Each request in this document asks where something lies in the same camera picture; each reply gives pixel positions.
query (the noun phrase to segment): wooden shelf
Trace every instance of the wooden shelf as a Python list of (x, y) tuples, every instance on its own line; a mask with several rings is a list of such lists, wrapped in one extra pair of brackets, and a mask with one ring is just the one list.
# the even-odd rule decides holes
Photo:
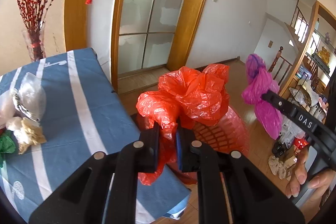
[(330, 76), (329, 76), (329, 74), (324, 70), (324, 68), (319, 64), (319, 63), (317, 63), (315, 60), (314, 60), (314, 58), (312, 58), (311, 57), (311, 55), (309, 54), (309, 53), (307, 53), (306, 52), (306, 56), (308, 56), (308, 58), (310, 59), (310, 60), (312, 60), (321, 70), (322, 70), (322, 72), (330, 79)]

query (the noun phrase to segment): window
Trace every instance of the window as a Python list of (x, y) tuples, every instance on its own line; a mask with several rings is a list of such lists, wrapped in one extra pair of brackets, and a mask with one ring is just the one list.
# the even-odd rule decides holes
[[(305, 41), (305, 37), (308, 31), (307, 22), (305, 22), (300, 17), (298, 17), (295, 23), (294, 29), (295, 29), (295, 34), (299, 36), (299, 42), (303, 43)], [(316, 49), (318, 48), (319, 43), (320, 43), (320, 36), (314, 32), (312, 38), (310, 39), (309, 47), (307, 51), (314, 53)]]

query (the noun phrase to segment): white stripe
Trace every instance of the white stripe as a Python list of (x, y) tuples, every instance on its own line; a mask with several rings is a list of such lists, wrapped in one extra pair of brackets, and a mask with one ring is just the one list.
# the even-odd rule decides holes
[[(22, 67), (16, 70), (14, 77), (12, 79), (12, 82), (10, 84), (10, 89), (14, 89), (17, 78), (19, 77), (19, 74), (21, 72), (21, 69)], [(9, 181), (8, 181), (7, 164), (5, 160), (3, 161), (3, 166), (1, 168), (1, 176), (2, 176), (3, 187), (4, 187), (6, 197), (8, 198), (9, 202), (12, 204), (14, 209), (17, 211), (17, 207), (16, 207), (14, 198), (12, 197), (12, 193), (11, 193), (11, 185), (9, 184)]]
[[(89, 147), (90, 153), (93, 155), (97, 151), (102, 151), (107, 154), (107, 150), (100, 138), (95, 122), (93, 121), (82, 85), (79, 80), (74, 51), (68, 52), (68, 69), (79, 122), (81, 124), (84, 138), (86, 140), (87, 146)], [(136, 223), (152, 223), (155, 221), (151, 214), (142, 206), (138, 200), (136, 200), (135, 217)]]
[(12, 82), (10, 84), (10, 87), (9, 87), (10, 90), (15, 88), (15, 84), (16, 84), (17, 78), (19, 77), (21, 69), (22, 69), (22, 67), (20, 67), (16, 70), (16, 72), (14, 74), (14, 77), (13, 77), (13, 80), (12, 80)]
[[(40, 60), (36, 71), (36, 77), (40, 79), (40, 83), (42, 81), (44, 64), (45, 58)], [(43, 153), (40, 144), (31, 146), (31, 156), (33, 158), (36, 181), (39, 186), (41, 196), (43, 200), (46, 200), (46, 198), (51, 195), (52, 190), (49, 183), (47, 170), (45, 169)]]
[(155, 218), (136, 200), (135, 205), (135, 224), (149, 224), (155, 221)]
[(12, 193), (11, 193), (11, 186), (9, 185), (9, 182), (8, 182), (7, 164), (5, 160), (3, 161), (3, 166), (1, 168), (1, 176), (2, 176), (2, 181), (3, 181), (3, 186), (4, 186), (6, 197), (8, 198), (9, 202), (14, 207), (14, 209), (17, 211), (17, 207), (16, 207), (14, 198), (12, 197)]

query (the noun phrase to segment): doorway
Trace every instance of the doorway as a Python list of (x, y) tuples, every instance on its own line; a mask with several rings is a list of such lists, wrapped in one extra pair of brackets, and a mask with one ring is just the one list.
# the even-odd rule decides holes
[(123, 0), (118, 77), (167, 64), (184, 0)]

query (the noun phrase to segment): wooden door frame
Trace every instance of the wooden door frame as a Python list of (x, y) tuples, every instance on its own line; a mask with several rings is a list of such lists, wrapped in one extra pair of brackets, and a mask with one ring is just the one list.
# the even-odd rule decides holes
[(64, 38), (66, 51), (87, 47), (86, 0), (64, 0)]
[[(177, 70), (186, 64), (204, 3), (205, 0), (184, 0), (167, 62), (167, 68), (169, 70)], [(115, 0), (111, 37), (111, 80), (117, 92), (119, 29), (122, 6), (123, 0)]]

